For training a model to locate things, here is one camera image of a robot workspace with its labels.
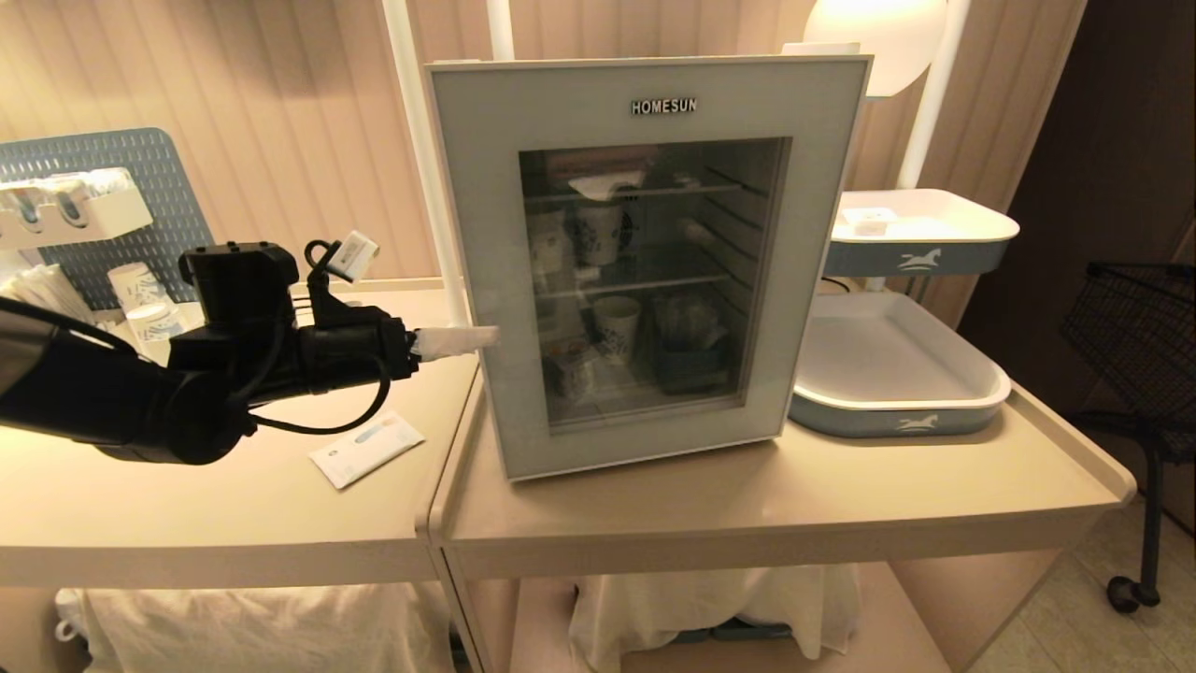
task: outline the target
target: lamp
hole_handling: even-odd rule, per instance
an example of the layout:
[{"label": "lamp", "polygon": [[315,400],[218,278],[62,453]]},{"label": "lamp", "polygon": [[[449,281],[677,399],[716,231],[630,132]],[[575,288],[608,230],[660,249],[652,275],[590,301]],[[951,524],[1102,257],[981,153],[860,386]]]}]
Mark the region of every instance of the lamp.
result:
[{"label": "lamp", "polygon": [[859,42],[875,56],[867,94],[887,97],[926,71],[946,24],[946,0],[818,0],[804,39]]}]

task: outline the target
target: robotic arm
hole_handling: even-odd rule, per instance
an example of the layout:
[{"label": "robotic arm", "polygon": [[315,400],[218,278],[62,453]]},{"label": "robotic arm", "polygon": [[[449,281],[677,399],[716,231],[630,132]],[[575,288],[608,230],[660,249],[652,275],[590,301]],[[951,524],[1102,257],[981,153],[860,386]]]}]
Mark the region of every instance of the robotic arm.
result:
[{"label": "robotic arm", "polygon": [[[324,247],[319,259],[313,251]],[[416,332],[377,306],[348,306],[328,290],[340,241],[305,256],[315,324],[295,326],[294,257],[273,243],[197,247],[179,258],[207,324],[171,339],[166,368],[92,325],[0,299],[0,424],[94,445],[134,461],[206,465],[258,426],[337,434],[367,422],[391,380],[419,371]],[[365,414],[338,428],[261,418],[266,403],[378,383]]]}]

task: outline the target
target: pegboard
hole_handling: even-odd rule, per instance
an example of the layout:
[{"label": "pegboard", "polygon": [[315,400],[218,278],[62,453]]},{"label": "pegboard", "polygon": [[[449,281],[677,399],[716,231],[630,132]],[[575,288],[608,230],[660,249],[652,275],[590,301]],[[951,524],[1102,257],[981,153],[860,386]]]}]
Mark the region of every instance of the pegboard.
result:
[{"label": "pegboard", "polygon": [[62,264],[92,308],[115,308],[108,269],[146,262],[176,301],[196,300],[178,273],[178,256],[213,241],[175,142],[160,128],[132,128],[0,143],[0,181],[124,166],[145,197],[153,224],[108,240],[39,247]]}]

